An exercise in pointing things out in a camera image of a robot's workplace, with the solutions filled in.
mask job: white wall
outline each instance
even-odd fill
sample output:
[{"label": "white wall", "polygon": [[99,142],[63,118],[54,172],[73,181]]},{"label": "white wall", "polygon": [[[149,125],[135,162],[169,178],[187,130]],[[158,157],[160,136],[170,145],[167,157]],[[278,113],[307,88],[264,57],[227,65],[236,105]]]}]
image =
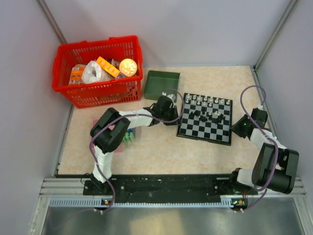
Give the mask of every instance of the white wall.
[{"label": "white wall", "polygon": [[59,45],[35,0],[1,1],[0,233],[28,232],[69,103],[51,88]]},{"label": "white wall", "polygon": [[313,1],[300,0],[259,76],[282,144],[300,153],[298,175],[313,205]]},{"label": "white wall", "polygon": [[254,65],[290,0],[46,0],[67,42],[139,36],[145,66]]}]

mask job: black and white checkered board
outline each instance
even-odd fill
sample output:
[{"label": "black and white checkered board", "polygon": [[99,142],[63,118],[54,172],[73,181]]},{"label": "black and white checkered board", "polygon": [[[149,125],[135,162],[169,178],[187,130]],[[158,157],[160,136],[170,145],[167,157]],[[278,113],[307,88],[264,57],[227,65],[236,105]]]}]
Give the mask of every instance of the black and white checkered board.
[{"label": "black and white checkered board", "polygon": [[[185,93],[184,102],[185,106],[181,118],[181,125],[177,130],[178,137],[231,145],[230,127],[232,118],[232,100]],[[202,114],[202,107],[206,108],[204,114]],[[189,114],[195,110],[199,110],[201,112],[200,115],[206,116],[207,118],[210,114],[212,115],[212,118],[218,118],[216,112],[220,112],[221,115],[224,115],[224,120],[219,124],[215,124],[209,119],[206,122],[200,121],[200,116],[189,119]]]}]

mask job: red plastic basket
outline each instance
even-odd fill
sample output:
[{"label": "red plastic basket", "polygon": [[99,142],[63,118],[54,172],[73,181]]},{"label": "red plastic basket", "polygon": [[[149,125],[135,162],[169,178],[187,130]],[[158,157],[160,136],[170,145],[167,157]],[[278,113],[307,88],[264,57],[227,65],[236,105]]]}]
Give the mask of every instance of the red plastic basket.
[{"label": "red plastic basket", "polygon": [[[106,82],[68,85],[72,68],[88,64],[99,56],[122,61],[131,58],[137,63],[136,76]],[[109,38],[104,41],[71,43],[59,46],[53,65],[52,88],[61,92],[77,108],[140,100],[142,53],[137,36]]]}]

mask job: metal floor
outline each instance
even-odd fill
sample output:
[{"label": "metal floor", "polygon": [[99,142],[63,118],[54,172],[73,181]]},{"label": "metal floor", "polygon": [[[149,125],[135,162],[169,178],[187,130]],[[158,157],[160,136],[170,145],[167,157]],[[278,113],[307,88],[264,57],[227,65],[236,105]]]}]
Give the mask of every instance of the metal floor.
[{"label": "metal floor", "polygon": [[82,208],[49,208],[43,235],[304,235],[292,198],[264,198],[246,213],[211,208],[116,208],[100,215]]}]

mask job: wooden table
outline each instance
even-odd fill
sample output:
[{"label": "wooden table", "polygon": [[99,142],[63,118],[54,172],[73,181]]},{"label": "wooden table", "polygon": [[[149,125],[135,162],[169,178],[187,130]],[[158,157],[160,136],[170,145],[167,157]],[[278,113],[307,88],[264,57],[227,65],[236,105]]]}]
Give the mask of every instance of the wooden table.
[{"label": "wooden table", "polygon": [[[233,124],[244,112],[240,106],[240,93],[253,85],[249,66],[222,67],[171,67],[145,68],[142,87],[149,70],[180,72],[179,91],[233,100]],[[154,101],[145,100],[77,109],[73,111],[65,148],[58,174],[84,174],[93,171],[94,161],[89,152],[92,121],[99,119],[109,108],[119,111],[138,110]],[[244,96],[246,109],[260,104],[256,89]],[[248,139],[232,133],[232,145],[208,143],[176,137],[177,126],[158,124],[140,127],[134,143],[123,145],[123,151],[115,153],[113,174],[184,174],[230,173],[237,167],[253,168],[259,150]]]}]

